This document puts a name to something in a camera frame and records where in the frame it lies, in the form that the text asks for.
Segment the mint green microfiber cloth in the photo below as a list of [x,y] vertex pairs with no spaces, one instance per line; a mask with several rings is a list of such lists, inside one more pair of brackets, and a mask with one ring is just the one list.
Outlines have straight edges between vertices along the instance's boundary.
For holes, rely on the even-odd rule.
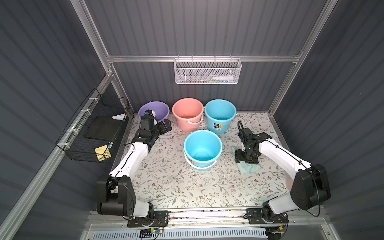
[[[239,147],[232,147],[232,151],[234,155],[237,153],[237,150],[240,150],[240,156],[244,155],[244,152],[245,152],[244,150],[240,149]],[[248,164],[248,163],[245,163],[245,161],[235,160],[235,163],[242,176],[253,174],[261,169],[261,166],[256,164]]]

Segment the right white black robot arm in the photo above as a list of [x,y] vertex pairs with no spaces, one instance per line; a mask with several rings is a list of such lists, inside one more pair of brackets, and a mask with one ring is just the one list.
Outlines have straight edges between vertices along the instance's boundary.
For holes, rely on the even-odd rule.
[[273,223],[284,213],[304,210],[321,205],[331,198],[328,174],[320,164],[311,164],[295,156],[272,139],[267,133],[253,134],[239,121],[238,136],[244,149],[235,150],[235,162],[259,164],[259,156],[265,155],[280,166],[293,180],[288,193],[263,203],[261,216],[266,223]]

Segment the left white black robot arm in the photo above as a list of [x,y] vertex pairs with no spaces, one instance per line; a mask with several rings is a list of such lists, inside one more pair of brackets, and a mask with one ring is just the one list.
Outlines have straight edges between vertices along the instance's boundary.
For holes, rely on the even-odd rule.
[[107,176],[97,181],[98,214],[149,220],[155,216],[152,203],[137,200],[132,180],[159,136],[171,129],[169,120],[158,122],[155,111],[145,111],[140,128],[127,144],[130,147],[127,154]]

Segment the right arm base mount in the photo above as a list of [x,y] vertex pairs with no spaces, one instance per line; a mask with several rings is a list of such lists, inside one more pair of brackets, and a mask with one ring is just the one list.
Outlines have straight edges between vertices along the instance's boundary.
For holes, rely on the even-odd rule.
[[289,222],[288,215],[274,214],[269,209],[264,208],[248,208],[243,218],[249,221],[249,224],[282,224],[286,225]]

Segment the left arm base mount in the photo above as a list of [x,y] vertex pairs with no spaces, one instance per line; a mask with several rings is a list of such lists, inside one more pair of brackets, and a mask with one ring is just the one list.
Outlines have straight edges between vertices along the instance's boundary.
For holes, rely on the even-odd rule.
[[168,211],[154,211],[147,217],[133,217],[128,220],[128,228],[163,228],[167,226],[170,220]]

